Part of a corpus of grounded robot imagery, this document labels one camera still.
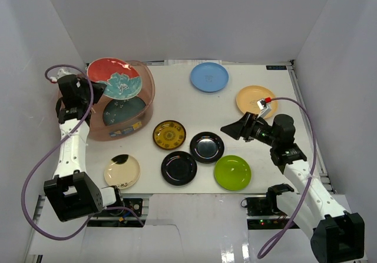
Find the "dark teal floral plate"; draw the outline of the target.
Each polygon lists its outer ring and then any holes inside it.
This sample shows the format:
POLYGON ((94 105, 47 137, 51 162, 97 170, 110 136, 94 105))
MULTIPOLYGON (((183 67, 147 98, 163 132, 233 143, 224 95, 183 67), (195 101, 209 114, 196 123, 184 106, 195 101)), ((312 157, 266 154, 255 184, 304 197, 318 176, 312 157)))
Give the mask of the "dark teal floral plate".
POLYGON ((102 120, 105 126, 122 123, 136 116, 145 106, 145 102, 137 96, 128 100, 112 99, 104 108, 102 120))

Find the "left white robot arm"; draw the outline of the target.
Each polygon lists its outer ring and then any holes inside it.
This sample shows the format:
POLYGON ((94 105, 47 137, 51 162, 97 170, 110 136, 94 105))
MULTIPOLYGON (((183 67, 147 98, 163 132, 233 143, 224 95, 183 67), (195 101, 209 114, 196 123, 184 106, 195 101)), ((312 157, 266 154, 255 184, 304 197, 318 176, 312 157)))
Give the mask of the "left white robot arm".
POLYGON ((102 212, 111 215, 124 210, 120 190, 111 185, 99 188, 86 170, 86 147, 90 133, 91 103, 101 98, 105 85, 68 74, 57 80, 61 97, 56 112, 62 144, 52 179, 44 192, 62 222, 102 212))

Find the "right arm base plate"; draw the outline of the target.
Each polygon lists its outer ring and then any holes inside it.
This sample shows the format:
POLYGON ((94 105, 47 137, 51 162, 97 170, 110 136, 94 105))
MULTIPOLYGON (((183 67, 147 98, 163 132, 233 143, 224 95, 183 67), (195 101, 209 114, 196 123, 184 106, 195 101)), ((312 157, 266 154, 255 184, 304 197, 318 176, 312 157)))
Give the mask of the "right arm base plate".
POLYGON ((240 206, 246 210, 248 230, 283 229, 288 217, 282 212, 273 212, 266 197, 244 198, 240 206))

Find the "red and teal flower plate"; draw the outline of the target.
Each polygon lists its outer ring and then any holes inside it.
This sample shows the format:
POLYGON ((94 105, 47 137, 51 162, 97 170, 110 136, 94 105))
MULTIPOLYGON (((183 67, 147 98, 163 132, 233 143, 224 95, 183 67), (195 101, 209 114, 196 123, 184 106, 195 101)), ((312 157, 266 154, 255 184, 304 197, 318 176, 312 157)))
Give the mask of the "red and teal flower plate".
POLYGON ((93 82, 104 84, 104 95, 111 99, 128 100, 142 89, 142 79, 136 69, 117 58, 92 61, 87 67, 87 75, 93 82))

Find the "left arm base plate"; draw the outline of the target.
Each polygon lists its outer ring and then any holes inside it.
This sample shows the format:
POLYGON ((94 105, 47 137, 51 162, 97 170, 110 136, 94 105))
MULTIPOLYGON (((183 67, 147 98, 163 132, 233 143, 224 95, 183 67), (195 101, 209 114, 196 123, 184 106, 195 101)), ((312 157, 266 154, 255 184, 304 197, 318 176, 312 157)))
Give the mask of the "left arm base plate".
POLYGON ((89 227, 142 227, 145 224, 142 198, 124 198, 105 207, 89 221, 89 227))

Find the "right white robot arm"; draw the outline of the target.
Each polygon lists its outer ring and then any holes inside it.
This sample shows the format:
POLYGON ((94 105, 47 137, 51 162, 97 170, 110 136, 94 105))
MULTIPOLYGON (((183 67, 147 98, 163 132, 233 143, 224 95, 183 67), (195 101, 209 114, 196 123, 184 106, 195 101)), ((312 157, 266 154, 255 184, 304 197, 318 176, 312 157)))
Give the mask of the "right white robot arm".
POLYGON ((273 215, 286 214, 287 226, 296 224, 308 237, 318 262, 346 262, 363 258, 365 223, 335 200, 320 179, 310 171, 306 155, 295 143, 291 116, 279 114, 272 125, 256 114, 246 113, 221 132, 233 139, 253 139, 270 146, 272 162, 290 181, 269 187, 266 209, 273 215))

